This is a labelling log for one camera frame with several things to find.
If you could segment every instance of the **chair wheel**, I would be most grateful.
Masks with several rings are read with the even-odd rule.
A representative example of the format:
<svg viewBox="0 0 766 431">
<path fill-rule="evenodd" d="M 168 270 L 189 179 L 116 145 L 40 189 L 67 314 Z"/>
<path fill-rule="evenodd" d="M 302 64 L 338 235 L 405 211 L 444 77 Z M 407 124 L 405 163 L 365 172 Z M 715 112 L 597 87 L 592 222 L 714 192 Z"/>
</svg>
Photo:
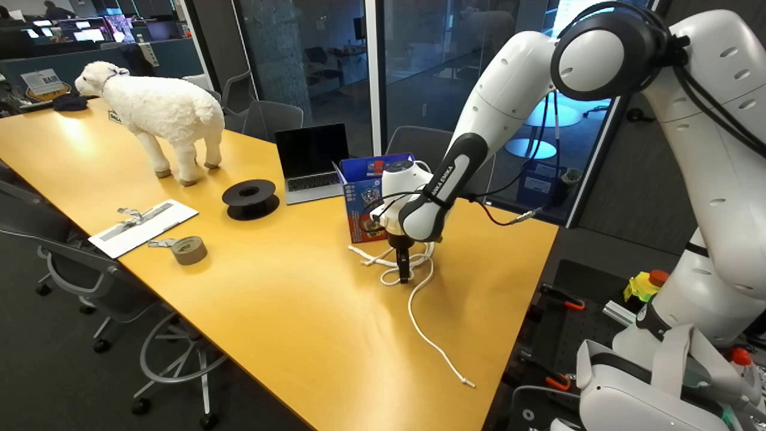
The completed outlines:
<svg viewBox="0 0 766 431">
<path fill-rule="evenodd" d="M 95 314 L 95 306 L 81 303 L 80 310 L 86 314 L 86 316 L 92 316 L 92 314 Z"/>
<path fill-rule="evenodd" d="M 203 415 L 202 419 L 200 419 L 200 427 L 202 428 L 214 428 L 217 423 L 217 416 L 215 415 Z"/>
<path fill-rule="evenodd" d="M 93 342 L 93 351 L 110 351 L 110 348 L 113 348 L 113 342 L 107 342 L 107 339 L 103 339 L 103 337 L 98 337 L 98 339 Z"/>
<path fill-rule="evenodd" d="M 146 415 L 148 409 L 150 409 L 150 403 L 146 398 L 136 398 L 129 411 Z"/>
<path fill-rule="evenodd" d="M 33 291 L 39 291 L 40 296 L 51 294 L 51 284 L 40 283 Z"/>
</svg>

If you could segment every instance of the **black tape roll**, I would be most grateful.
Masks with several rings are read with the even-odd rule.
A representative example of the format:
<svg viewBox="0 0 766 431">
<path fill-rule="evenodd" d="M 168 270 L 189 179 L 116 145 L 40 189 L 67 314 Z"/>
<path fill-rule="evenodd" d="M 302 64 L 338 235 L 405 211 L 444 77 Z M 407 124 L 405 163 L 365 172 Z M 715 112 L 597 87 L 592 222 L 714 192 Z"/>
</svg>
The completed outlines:
<svg viewBox="0 0 766 431">
<path fill-rule="evenodd" d="M 222 201 L 229 205 L 228 215 L 234 221 L 253 221 L 273 212 L 280 205 L 280 198 L 273 192 L 275 187 L 269 179 L 233 184 L 222 192 Z"/>
</svg>

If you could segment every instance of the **sheep leg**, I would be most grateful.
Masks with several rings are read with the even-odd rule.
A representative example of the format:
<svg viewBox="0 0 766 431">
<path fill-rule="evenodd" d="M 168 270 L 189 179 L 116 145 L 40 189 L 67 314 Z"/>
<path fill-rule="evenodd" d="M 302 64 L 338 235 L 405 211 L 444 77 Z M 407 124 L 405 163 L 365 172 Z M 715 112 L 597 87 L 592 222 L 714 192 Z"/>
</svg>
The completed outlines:
<svg viewBox="0 0 766 431">
<path fill-rule="evenodd" d="M 217 169 L 221 168 L 221 133 L 207 137 L 207 168 Z"/>
<path fill-rule="evenodd" d="M 142 130 L 131 130 L 131 132 L 142 140 L 146 156 L 150 161 L 154 175 L 171 176 L 171 164 L 168 164 L 168 157 L 166 157 L 158 139 L 154 133 L 142 132 Z"/>
<path fill-rule="evenodd" d="M 178 156 L 178 181 L 184 187 L 195 184 L 202 176 L 202 168 L 197 164 L 195 140 L 171 140 Z"/>
</svg>

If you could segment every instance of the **sheep head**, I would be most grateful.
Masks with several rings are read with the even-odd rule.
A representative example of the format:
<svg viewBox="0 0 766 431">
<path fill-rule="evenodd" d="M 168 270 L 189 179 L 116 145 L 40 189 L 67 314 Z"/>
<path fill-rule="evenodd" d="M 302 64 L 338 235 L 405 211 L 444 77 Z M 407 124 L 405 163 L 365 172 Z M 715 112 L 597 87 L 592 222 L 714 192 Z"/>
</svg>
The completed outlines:
<svg viewBox="0 0 766 431">
<path fill-rule="evenodd" d="M 118 67 L 113 61 L 89 61 L 81 73 L 74 79 L 74 89 L 81 96 L 100 96 L 107 79 L 118 73 L 129 73 L 124 67 Z"/>
</svg>

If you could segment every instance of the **laptop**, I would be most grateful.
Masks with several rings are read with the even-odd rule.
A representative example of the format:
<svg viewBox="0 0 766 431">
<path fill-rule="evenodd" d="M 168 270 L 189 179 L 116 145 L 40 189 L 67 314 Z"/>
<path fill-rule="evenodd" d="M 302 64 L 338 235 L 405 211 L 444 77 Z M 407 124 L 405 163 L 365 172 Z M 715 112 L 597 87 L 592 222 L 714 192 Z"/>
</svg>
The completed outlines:
<svg viewBox="0 0 766 431">
<path fill-rule="evenodd" d="M 285 172 L 288 205 L 341 195 L 338 164 L 350 157 L 344 124 L 320 124 L 275 133 Z"/>
</svg>

